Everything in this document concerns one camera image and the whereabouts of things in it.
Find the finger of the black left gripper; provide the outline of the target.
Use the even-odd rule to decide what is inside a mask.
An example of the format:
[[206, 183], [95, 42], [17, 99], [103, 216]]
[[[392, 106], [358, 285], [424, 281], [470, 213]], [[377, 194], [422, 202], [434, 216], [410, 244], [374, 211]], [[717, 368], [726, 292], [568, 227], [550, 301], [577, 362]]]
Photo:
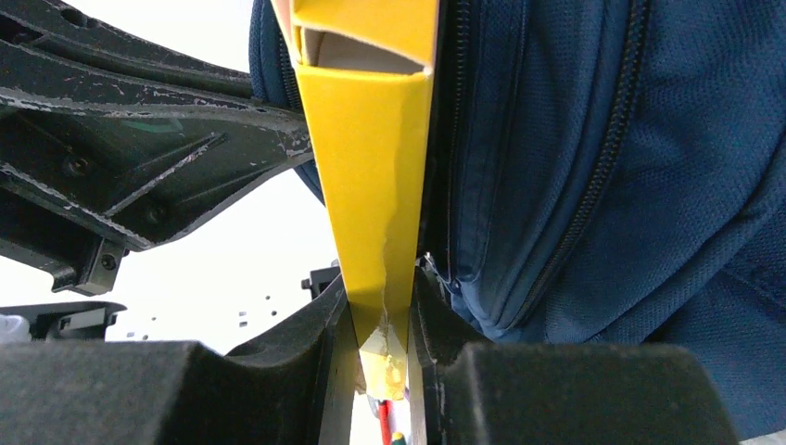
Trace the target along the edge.
[[303, 116], [254, 99], [245, 73], [61, 1], [1, 5], [1, 254], [57, 292], [109, 292], [125, 253], [312, 157]]

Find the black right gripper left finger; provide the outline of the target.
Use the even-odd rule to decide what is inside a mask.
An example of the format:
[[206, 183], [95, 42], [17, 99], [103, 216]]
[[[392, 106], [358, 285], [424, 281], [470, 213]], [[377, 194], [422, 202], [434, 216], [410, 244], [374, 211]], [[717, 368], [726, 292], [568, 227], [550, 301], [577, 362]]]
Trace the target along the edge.
[[197, 342], [1, 348], [5, 444], [346, 444], [356, 351], [340, 279], [220, 355]]

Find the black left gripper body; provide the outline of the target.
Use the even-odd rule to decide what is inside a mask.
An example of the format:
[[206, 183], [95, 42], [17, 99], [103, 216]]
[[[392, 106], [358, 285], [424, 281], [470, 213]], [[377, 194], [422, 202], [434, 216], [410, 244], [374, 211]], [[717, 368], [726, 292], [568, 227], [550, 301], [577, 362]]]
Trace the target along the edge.
[[3, 248], [3, 257], [49, 273], [54, 292], [71, 291], [85, 299], [5, 306], [1, 313], [26, 321], [33, 340], [103, 339], [126, 307], [95, 297], [112, 290], [125, 254], [124, 248], [89, 248], [78, 260], [65, 261], [27, 248]]

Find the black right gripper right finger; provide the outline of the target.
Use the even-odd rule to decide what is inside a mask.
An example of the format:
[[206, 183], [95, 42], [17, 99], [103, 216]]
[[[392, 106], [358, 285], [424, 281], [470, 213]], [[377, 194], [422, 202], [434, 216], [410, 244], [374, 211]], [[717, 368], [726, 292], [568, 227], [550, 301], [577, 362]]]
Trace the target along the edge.
[[668, 345], [493, 343], [417, 270], [409, 380], [415, 444], [734, 444], [715, 388]]

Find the navy blue student backpack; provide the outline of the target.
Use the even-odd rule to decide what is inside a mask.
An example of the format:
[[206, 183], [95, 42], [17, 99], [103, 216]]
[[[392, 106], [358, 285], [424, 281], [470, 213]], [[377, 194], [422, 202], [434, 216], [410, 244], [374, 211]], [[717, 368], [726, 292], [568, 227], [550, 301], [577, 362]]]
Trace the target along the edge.
[[785, 428], [785, 5], [452, 1], [421, 247], [498, 341], [678, 344]]

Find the colourful crayon box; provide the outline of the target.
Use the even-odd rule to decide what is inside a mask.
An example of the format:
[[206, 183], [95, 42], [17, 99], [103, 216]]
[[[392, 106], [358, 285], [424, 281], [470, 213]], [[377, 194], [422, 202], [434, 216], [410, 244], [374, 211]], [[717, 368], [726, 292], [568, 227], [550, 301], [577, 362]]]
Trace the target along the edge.
[[298, 83], [367, 393], [407, 383], [439, 4], [276, 1]]

